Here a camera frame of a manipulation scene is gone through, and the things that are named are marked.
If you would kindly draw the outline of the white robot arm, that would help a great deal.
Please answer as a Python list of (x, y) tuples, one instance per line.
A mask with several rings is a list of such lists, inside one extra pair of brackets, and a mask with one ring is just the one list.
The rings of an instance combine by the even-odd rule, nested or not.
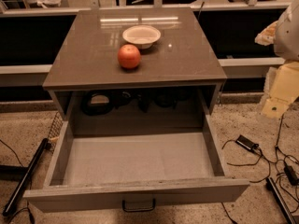
[(299, 0), (293, 0), (254, 41), (263, 46), (273, 45), (275, 54), (286, 61), (299, 61)]

